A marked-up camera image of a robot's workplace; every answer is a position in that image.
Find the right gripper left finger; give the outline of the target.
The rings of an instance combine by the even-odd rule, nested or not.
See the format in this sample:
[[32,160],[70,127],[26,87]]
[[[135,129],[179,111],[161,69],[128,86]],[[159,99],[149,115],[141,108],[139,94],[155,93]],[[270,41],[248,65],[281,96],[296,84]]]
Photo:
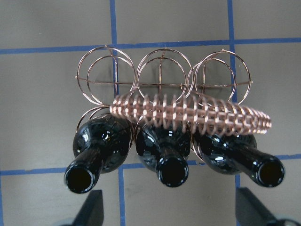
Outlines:
[[103,193],[93,190],[87,196],[72,226],[102,226],[103,225]]

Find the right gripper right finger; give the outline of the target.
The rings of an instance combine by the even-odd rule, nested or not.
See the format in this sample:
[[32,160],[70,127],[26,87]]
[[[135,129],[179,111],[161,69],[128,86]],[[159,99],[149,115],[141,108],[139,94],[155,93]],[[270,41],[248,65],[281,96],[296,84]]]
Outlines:
[[278,226],[277,218],[246,187],[236,189],[235,215],[240,226]]

